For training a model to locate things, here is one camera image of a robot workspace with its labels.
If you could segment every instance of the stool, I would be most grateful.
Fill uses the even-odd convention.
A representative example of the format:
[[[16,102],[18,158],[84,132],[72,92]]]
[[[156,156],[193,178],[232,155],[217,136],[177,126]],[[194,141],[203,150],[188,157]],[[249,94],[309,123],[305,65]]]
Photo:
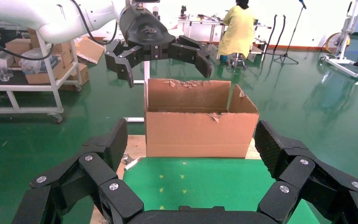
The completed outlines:
[[[245,59],[240,57],[240,53],[236,53],[234,56],[226,60],[226,65],[231,65],[231,68],[235,69],[237,66],[246,68]]]

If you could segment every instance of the black hair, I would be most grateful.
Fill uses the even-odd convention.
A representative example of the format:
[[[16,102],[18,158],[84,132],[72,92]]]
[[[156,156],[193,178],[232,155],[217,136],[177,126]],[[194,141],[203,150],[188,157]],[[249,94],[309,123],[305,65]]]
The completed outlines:
[[[242,9],[249,8],[248,6],[249,0],[236,0],[236,1],[237,1],[237,5],[240,6]]]

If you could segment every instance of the green mat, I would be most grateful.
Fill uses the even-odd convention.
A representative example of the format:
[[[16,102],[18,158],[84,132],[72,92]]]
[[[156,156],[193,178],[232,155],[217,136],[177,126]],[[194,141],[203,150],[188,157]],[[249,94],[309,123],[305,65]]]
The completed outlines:
[[[275,182],[261,160],[144,158],[124,174],[124,181],[145,203],[145,210],[224,206],[256,211]],[[289,223],[318,224],[302,200]]]

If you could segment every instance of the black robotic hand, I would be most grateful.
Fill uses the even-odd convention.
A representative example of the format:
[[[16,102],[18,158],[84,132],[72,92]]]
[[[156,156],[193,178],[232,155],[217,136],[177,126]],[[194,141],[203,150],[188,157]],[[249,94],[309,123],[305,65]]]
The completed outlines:
[[[167,28],[147,9],[132,6],[120,18],[124,42],[114,40],[106,46],[106,67],[117,73],[118,79],[134,86],[132,68],[142,61],[176,59],[194,64],[197,70],[209,78],[212,64],[205,45],[185,36],[177,40]]]

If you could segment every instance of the wooden platform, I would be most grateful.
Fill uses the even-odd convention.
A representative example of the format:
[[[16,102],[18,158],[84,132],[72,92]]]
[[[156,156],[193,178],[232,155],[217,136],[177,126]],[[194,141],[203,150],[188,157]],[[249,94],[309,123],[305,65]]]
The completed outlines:
[[[129,154],[133,159],[138,157],[146,157],[146,141],[144,135],[129,135],[128,136],[128,145],[125,153]],[[255,140],[252,139],[246,155],[246,159],[259,160],[260,155],[255,148]],[[124,164],[120,164],[117,175],[120,179],[123,179],[124,175]],[[94,211],[91,217],[90,224],[107,224],[102,214],[94,207]]]

